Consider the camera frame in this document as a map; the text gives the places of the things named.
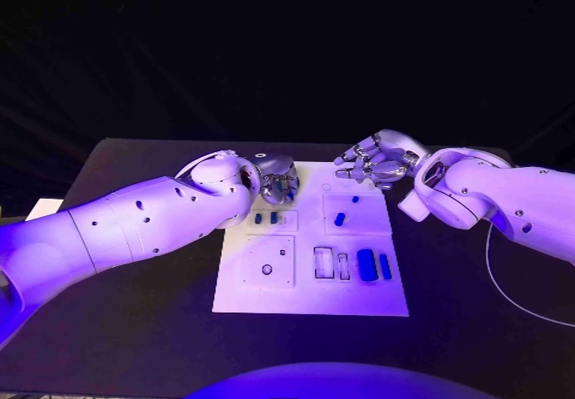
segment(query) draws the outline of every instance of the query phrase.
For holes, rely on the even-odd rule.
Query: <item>white board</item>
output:
[[[257,198],[244,221],[224,230],[213,312],[407,316],[384,196],[367,180],[358,185],[335,178],[335,169],[348,166],[295,162],[301,184],[293,203],[269,205]],[[341,226],[334,224],[338,213]],[[360,278],[361,249],[373,251],[373,281]],[[347,265],[338,262],[342,254]],[[390,279],[383,279],[381,254]]]

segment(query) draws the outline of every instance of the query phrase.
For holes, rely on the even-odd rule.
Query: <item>table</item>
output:
[[[108,139],[63,208],[174,175],[213,150],[329,161],[347,147]],[[487,222],[469,231],[432,216],[417,224],[396,208],[407,190],[403,180],[386,202],[409,318],[211,313],[217,230],[172,253],[97,274],[53,299],[0,352],[0,389],[180,397],[262,367],[361,362],[425,372],[499,397],[573,397],[575,328],[531,317],[497,292],[485,271]],[[573,267],[498,232],[491,245],[492,272],[508,295],[573,322]]]

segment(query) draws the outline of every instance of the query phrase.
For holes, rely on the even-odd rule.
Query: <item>cable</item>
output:
[[[541,316],[540,314],[531,312],[528,309],[525,309],[508,296],[507,294],[502,292],[502,290],[499,289],[499,285],[497,284],[497,281],[494,280],[494,276],[492,276],[492,272],[491,272],[491,265],[488,263],[488,242],[491,240],[491,230],[492,230],[492,225],[488,226],[488,232],[487,232],[487,244],[485,244],[485,265],[487,265],[487,272],[488,272],[488,277],[491,277],[491,281],[492,281],[492,285],[497,288],[497,290],[499,291],[499,294],[502,295],[504,299],[525,313],[528,313],[531,316],[534,316],[536,318],[541,318],[543,320],[546,320],[547,322],[560,324],[561,326],[566,327],[573,327],[575,328],[575,324],[570,324],[567,322],[560,322],[559,320],[554,320],[551,318],[546,318],[544,316]]]

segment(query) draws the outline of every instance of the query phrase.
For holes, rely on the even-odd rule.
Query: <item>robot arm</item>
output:
[[[0,347],[37,308],[73,283],[120,264],[171,252],[236,225],[257,195],[291,202],[291,157],[249,160],[218,151],[175,178],[159,177],[40,219],[0,228]]]
[[[488,220],[515,243],[575,263],[575,175],[544,168],[514,168],[498,156],[466,148],[430,154],[396,131],[380,131],[335,158],[354,159],[337,176],[389,190],[389,182],[413,177],[399,203],[414,221],[433,214],[449,226],[469,229]]]

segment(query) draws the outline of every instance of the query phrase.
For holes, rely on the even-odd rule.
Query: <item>robotic hand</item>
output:
[[[515,243],[575,264],[575,175],[537,167],[514,168],[498,156],[468,148],[430,153],[397,131],[383,130],[334,160],[352,161],[335,176],[390,182],[413,177],[400,210],[420,222],[429,213],[469,229],[488,220]]]
[[[239,158],[217,151],[174,178],[131,185],[40,219],[0,228],[0,347],[38,307],[93,274],[171,252],[236,225],[257,195],[293,200],[298,179],[286,155]]]

